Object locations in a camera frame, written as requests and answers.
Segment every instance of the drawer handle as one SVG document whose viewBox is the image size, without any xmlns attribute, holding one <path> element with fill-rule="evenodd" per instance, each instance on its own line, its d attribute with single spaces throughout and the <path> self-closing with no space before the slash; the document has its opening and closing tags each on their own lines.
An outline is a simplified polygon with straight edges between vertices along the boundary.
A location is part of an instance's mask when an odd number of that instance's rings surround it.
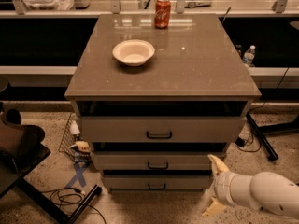
<svg viewBox="0 0 299 224">
<path fill-rule="evenodd" d="M 155 187 L 152 187 L 150 185 L 150 183 L 148 183 L 149 186 L 149 190 L 165 190 L 166 189 L 166 184 L 164 184 L 162 187 L 158 187 L 158 185 L 156 185 Z"/>
<path fill-rule="evenodd" d="M 147 138 L 148 139 L 171 139 L 172 132 L 169 132 L 169 134 L 150 134 L 150 132 L 147 131 Z"/>
<path fill-rule="evenodd" d="M 165 167 L 152 167 L 152 166 L 150 166 L 150 162 L 148 162 L 148 168 L 149 169 L 155 169 L 155 170 L 164 170 L 164 169 L 167 169 L 168 168 L 168 162 L 166 163 L 166 165 L 165 165 Z"/>
</svg>

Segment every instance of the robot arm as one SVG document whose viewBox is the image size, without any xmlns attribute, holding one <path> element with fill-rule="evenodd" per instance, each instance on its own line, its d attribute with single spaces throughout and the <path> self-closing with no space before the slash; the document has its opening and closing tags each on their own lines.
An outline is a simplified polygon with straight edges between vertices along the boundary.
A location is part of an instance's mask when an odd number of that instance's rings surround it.
<svg viewBox="0 0 299 224">
<path fill-rule="evenodd" d="M 299 187 L 289 179 L 270 172 L 239 175 L 229 171 L 216 156 L 208 157 L 215 176 L 216 198 L 204 217 L 216 214 L 225 205 L 241 205 L 276 217 L 299 220 Z"/>
</svg>

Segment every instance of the bottom drawer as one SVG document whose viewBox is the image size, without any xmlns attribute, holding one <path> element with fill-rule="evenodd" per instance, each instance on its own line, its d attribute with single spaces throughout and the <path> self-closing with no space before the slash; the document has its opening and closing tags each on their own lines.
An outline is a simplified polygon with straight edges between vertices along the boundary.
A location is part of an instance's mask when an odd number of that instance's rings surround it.
<svg viewBox="0 0 299 224">
<path fill-rule="evenodd" d="M 103 175 L 105 188 L 118 190 L 197 190 L 209 189 L 211 171 L 198 171 L 201 175 Z"/>
</svg>

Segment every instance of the water bottle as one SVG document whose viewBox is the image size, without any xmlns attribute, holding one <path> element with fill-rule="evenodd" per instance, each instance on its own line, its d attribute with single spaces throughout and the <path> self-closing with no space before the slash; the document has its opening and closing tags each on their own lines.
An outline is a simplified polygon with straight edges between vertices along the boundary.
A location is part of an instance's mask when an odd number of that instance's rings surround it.
<svg viewBox="0 0 299 224">
<path fill-rule="evenodd" d="M 243 63 L 250 67 L 255 56 L 255 46 L 251 45 L 250 48 L 244 53 Z"/>
</svg>

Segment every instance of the drawer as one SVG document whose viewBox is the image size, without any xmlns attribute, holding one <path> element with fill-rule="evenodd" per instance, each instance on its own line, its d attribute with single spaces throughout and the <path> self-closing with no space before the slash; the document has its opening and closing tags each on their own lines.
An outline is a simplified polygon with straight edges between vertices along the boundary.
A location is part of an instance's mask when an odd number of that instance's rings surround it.
<svg viewBox="0 0 299 224">
<path fill-rule="evenodd" d="M 234 142 L 246 119 L 82 117 L 87 142 Z"/>
<path fill-rule="evenodd" d="M 105 175 L 102 178 L 108 191 L 117 190 L 198 190 L 209 189 L 211 175 Z"/>
<path fill-rule="evenodd" d="M 208 153 L 92 152 L 97 170 L 209 170 Z M 224 153 L 213 153 L 224 159 Z"/>
</svg>

